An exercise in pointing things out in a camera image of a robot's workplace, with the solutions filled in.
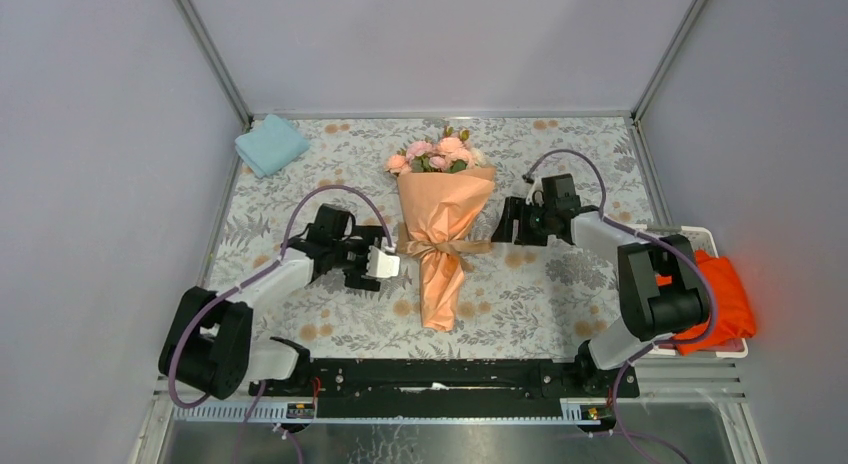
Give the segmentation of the pile of fake flowers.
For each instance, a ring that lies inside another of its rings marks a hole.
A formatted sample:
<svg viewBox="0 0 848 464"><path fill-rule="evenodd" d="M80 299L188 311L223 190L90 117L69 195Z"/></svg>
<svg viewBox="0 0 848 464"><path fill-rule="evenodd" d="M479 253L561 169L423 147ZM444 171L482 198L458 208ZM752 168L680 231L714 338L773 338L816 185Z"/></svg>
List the pile of fake flowers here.
<svg viewBox="0 0 848 464"><path fill-rule="evenodd" d="M397 149L386 160L384 171L393 176L408 173L455 174L489 166L488 158L471 142L469 129L447 126L439 137L425 137Z"/></svg>

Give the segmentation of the peach wrapping paper sheet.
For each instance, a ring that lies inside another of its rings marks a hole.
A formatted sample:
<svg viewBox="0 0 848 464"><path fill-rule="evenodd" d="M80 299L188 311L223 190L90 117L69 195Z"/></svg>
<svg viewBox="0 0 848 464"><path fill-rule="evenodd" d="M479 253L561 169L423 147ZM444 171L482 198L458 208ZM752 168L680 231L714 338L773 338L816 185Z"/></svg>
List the peach wrapping paper sheet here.
<svg viewBox="0 0 848 464"><path fill-rule="evenodd" d="M403 221L415 240L473 240L473 224L495 189L495 169L455 174L408 173L397 178ZM421 324L438 332L455 326L464 272L455 257L434 252L419 263Z"/></svg>

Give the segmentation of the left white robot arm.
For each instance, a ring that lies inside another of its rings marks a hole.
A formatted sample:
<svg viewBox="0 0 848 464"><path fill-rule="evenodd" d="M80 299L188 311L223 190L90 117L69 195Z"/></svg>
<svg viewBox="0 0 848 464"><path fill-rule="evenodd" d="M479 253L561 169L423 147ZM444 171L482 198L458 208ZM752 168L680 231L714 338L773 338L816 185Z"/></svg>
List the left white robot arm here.
<svg viewBox="0 0 848 464"><path fill-rule="evenodd" d="M281 302L326 274L339 272L348 289L377 292L399 272L386 222L357 223L354 215L323 204L314 220L288 231L277 257L223 292L194 286L182 295L158 360L174 404L190 409L209 398L229 398L243 382L272 381L296 395L309 385L308 351L275 338L252 343L254 310Z"/></svg>

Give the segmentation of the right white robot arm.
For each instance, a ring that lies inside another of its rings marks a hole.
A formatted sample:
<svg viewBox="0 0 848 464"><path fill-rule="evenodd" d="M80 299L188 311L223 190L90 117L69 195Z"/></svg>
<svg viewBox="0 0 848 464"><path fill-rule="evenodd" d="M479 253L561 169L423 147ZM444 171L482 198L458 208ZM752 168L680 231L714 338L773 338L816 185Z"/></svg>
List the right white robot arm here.
<svg viewBox="0 0 848 464"><path fill-rule="evenodd" d="M506 199L493 241L544 246L555 237L593 252L616 272L620 316L582 345L585 361L573 370L579 391L597 396L612 384L613 369L678 333L712 325L714 292L686 237L659 238L606 217L581 202L569 174L525 180L527 195Z"/></svg>

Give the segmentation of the beige ribbon pile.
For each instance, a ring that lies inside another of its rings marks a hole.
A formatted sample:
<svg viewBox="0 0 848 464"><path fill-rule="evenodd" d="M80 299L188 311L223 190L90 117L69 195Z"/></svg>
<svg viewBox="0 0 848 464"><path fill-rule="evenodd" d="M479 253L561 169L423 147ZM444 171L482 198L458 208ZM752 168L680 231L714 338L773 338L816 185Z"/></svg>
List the beige ribbon pile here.
<svg viewBox="0 0 848 464"><path fill-rule="evenodd" d="M464 272L473 272L475 267L469 263L465 254L486 254L492 251L493 243L486 240L451 240L446 242L431 242L428 240L415 240L410 235L404 222L398 227L399 236L396 251L417 259L438 252L455 257L459 267Z"/></svg>

